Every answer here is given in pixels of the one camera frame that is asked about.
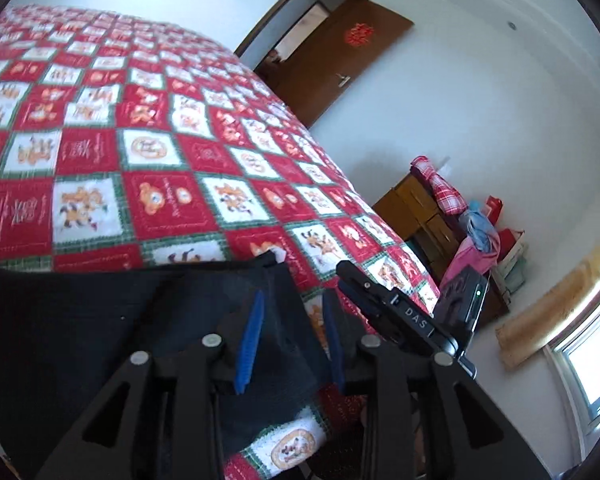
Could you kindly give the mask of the black pants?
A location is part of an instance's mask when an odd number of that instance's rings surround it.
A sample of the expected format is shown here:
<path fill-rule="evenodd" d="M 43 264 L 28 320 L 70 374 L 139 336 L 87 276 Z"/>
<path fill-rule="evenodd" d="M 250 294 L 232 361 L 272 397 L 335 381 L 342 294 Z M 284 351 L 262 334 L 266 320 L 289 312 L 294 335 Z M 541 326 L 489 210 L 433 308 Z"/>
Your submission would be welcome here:
<path fill-rule="evenodd" d="M 168 264 L 120 272 L 0 268 L 0 443 L 34 474 L 123 362 L 137 351 L 173 356 L 224 315 L 264 297 L 250 382 L 220 403 L 227 453 L 293 420 L 332 383 L 325 350 L 286 264 Z"/>

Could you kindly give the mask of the pink garment on dresser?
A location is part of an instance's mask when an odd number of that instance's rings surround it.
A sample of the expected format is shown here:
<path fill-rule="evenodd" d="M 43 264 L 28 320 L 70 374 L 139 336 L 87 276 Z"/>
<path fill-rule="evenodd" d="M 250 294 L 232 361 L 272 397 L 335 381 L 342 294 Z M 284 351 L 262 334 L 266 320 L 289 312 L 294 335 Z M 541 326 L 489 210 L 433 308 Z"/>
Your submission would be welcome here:
<path fill-rule="evenodd" d="M 498 256 L 501 250 L 501 241 L 498 235 L 490 236 L 490 252 L 480 252 L 470 237 L 466 237 L 458 246 L 457 252 L 453 257 L 448 268 L 444 272 L 439 288 L 442 289 L 446 284 L 462 272 L 466 266 L 471 266 L 480 274 L 486 274 L 498 263 Z"/>

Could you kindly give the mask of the yellow curtain left panel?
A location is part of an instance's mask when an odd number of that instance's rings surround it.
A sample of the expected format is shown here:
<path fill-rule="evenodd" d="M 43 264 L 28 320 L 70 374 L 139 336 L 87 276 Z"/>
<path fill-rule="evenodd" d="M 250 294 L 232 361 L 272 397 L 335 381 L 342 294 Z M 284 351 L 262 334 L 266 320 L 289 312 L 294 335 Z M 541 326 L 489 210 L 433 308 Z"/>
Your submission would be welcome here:
<path fill-rule="evenodd" d="M 506 370 L 524 364 L 594 309 L 600 296 L 600 241 L 556 285 L 495 330 Z"/>

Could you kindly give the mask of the wooden dresser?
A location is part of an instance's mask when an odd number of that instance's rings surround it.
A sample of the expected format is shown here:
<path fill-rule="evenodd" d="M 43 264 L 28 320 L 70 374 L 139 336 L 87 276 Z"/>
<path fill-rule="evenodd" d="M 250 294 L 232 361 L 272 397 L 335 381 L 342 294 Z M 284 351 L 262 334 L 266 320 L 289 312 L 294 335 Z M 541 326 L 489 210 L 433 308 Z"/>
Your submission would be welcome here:
<path fill-rule="evenodd" d="M 373 204 L 373 210 L 414 249 L 439 285 L 465 233 L 438 206 L 422 176 L 410 172 Z"/>

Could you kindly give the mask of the blue garment on dresser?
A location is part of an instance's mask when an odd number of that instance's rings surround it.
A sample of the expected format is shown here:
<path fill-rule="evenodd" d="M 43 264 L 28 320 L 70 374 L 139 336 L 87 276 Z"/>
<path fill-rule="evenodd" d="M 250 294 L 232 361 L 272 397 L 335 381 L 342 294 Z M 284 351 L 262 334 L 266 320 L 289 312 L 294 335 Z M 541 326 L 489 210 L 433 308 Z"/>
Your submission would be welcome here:
<path fill-rule="evenodd" d="M 466 209 L 458 217 L 458 222 L 478 252 L 492 254 L 500 251 L 498 231 L 479 209 Z"/>

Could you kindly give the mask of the red plaid cloth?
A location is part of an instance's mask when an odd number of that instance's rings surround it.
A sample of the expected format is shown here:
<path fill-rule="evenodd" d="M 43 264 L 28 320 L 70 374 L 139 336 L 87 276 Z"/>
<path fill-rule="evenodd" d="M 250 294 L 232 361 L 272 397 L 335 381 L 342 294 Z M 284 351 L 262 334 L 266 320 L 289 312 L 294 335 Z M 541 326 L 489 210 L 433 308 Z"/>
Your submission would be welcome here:
<path fill-rule="evenodd" d="M 439 208 L 445 214 L 458 216 L 468 209 L 468 203 L 463 195 L 438 173 L 438 170 L 428 157 L 424 155 L 415 157 L 411 162 L 411 166 L 417 169 L 424 177 L 431 191 L 434 193 L 434 198 Z"/>

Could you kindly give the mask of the red gift bag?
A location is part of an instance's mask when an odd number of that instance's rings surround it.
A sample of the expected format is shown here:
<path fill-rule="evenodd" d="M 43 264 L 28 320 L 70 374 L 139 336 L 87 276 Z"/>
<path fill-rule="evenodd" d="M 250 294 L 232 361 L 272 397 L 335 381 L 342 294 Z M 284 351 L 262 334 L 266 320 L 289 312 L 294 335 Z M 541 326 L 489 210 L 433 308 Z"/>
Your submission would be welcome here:
<path fill-rule="evenodd" d="M 501 262 L 514 248 L 518 240 L 524 236 L 524 231 L 498 227 L 498 220 L 500 220 L 503 208 L 504 203 L 499 198 L 492 195 L 489 195 L 484 203 L 486 218 L 492 223 L 492 226 L 494 226 L 500 237 L 501 248 L 500 253 L 498 254 L 498 262 Z"/>

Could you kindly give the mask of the window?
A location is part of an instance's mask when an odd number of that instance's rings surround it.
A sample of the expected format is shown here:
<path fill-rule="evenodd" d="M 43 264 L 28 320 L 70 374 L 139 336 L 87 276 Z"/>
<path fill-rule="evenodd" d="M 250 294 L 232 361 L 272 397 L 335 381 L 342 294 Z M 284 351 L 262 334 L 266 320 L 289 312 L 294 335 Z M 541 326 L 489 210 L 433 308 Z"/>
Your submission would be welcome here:
<path fill-rule="evenodd" d="M 582 438 L 600 435 L 600 303 L 567 336 L 548 348 Z"/>

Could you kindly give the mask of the red patchwork bedspread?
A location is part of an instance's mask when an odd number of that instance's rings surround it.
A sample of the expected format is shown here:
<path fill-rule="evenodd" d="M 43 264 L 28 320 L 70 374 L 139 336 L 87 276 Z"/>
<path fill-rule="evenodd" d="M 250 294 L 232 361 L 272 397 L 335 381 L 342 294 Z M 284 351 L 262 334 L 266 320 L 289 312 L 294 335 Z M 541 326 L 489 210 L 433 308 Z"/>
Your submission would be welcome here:
<path fill-rule="evenodd" d="M 425 310 L 439 292 L 300 120 L 211 39 L 121 14 L 0 16 L 0 353 L 54 278 L 247 260 L 288 264 L 315 335 L 348 259 Z M 0 365 L 0 460 L 32 476 L 61 423 Z"/>

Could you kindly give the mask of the brown wooden door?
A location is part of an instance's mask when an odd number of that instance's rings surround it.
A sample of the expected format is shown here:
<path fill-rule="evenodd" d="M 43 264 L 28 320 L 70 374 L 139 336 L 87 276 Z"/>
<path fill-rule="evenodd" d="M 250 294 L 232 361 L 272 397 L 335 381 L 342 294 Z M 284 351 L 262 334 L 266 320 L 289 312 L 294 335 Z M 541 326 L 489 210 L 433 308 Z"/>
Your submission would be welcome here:
<path fill-rule="evenodd" d="M 344 42 L 344 32 L 356 23 L 375 29 L 368 46 L 352 48 Z M 413 26 L 408 18 L 373 1 L 347 0 L 284 62 L 273 91 L 303 125 L 312 126 Z"/>

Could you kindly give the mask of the red door decoration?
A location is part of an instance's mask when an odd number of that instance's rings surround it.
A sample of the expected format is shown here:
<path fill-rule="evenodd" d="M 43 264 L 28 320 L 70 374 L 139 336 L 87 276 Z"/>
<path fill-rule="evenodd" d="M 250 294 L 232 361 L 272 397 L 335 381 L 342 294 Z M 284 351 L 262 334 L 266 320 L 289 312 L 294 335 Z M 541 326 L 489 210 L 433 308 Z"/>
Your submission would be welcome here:
<path fill-rule="evenodd" d="M 375 29 L 372 25 L 366 23 L 356 23 L 344 32 L 343 40 L 352 48 L 360 48 L 368 46 L 374 35 Z"/>

